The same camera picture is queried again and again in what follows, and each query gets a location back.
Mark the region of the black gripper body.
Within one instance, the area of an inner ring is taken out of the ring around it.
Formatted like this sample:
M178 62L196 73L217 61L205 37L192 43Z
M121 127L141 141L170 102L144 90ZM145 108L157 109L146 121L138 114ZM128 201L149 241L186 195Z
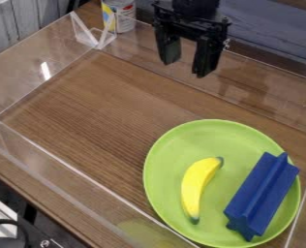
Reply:
M228 39L229 19L220 13L218 1L153 1L152 27L160 24L181 38L212 38L221 45Z

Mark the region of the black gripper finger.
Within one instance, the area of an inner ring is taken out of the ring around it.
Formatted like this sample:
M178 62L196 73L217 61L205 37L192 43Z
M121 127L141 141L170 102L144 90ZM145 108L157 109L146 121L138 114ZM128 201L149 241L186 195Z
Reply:
M164 65L169 65L180 59L180 37L160 24L154 27L153 32L160 61Z
M197 78L204 78L216 70L221 49L221 44L212 38L206 36L198 37L192 65L192 73Z

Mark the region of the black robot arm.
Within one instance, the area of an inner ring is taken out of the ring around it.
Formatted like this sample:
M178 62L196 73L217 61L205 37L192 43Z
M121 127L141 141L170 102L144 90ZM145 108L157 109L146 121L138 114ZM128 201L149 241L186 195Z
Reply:
M228 46L229 19L218 11L220 0L153 0L152 27L164 65L181 58L181 39L196 43L192 73L204 78L217 68Z

